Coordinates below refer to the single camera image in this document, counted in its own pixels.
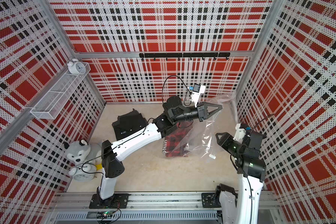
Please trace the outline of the clear plastic vacuum bag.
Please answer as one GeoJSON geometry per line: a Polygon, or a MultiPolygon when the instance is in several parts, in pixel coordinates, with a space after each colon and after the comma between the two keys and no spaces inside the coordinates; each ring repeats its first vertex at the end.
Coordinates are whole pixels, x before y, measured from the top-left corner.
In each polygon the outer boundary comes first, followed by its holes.
{"type": "Polygon", "coordinates": [[[179,123],[178,128],[192,127],[184,138],[189,147],[186,157],[198,156],[205,161],[211,161],[217,159],[218,153],[223,151],[217,144],[216,133],[228,132],[234,135],[239,119],[235,92],[216,96],[207,102],[222,105],[223,109],[202,122],[194,120],[179,123]]]}

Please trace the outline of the red black plaid shirt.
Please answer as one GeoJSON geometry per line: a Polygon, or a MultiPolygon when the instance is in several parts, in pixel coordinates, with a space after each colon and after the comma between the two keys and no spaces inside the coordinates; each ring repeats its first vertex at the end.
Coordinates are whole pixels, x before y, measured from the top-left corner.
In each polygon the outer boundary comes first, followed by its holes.
{"type": "Polygon", "coordinates": [[[162,154],[165,157],[185,157],[189,153],[188,143],[184,141],[185,136],[192,127],[178,128],[166,136],[162,146],[162,154]]]}

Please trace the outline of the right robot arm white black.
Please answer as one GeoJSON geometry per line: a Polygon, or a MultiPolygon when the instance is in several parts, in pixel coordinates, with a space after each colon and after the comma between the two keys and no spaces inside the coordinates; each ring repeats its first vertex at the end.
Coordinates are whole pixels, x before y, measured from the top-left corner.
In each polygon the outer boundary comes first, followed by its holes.
{"type": "Polygon", "coordinates": [[[256,224],[259,200],[266,176],[266,164],[259,158],[262,140],[266,135],[252,130],[238,129],[238,137],[217,133],[217,144],[231,155],[237,171],[239,190],[229,186],[217,190],[223,224],[256,224]]]}

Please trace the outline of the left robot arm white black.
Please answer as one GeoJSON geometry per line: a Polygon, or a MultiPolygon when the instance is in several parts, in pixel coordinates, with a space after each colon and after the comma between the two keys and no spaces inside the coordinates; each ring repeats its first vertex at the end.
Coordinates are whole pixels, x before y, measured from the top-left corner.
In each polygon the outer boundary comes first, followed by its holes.
{"type": "Polygon", "coordinates": [[[164,112],[146,127],[122,140],[102,143],[103,175],[101,185],[98,187],[98,196],[101,201],[114,195],[117,177],[125,170],[122,161],[130,154],[171,134],[177,129],[179,122],[194,119],[202,122],[223,109],[222,105],[207,102],[185,107],[178,96],[168,98],[162,106],[164,112]]]}

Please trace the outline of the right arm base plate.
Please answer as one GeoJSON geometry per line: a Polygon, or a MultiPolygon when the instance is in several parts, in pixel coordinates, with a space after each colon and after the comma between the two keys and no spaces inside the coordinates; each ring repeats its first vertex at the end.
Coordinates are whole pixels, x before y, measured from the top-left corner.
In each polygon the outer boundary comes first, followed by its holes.
{"type": "Polygon", "coordinates": [[[219,198],[216,193],[202,193],[201,199],[203,208],[221,208],[219,198]]]}

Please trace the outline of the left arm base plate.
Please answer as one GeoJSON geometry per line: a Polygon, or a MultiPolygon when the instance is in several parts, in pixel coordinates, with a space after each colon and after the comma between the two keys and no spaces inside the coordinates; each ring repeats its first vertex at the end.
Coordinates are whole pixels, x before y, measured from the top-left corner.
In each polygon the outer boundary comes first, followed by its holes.
{"type": "Polygon", "coordinates": [[[92,196],[89,205],[90,209],[108,209],[108,208],[119,208],[125,209],[128,204],[129,194],[114,194],[108,199],[101,199],[99,194],[96,193],[92,196]]]}

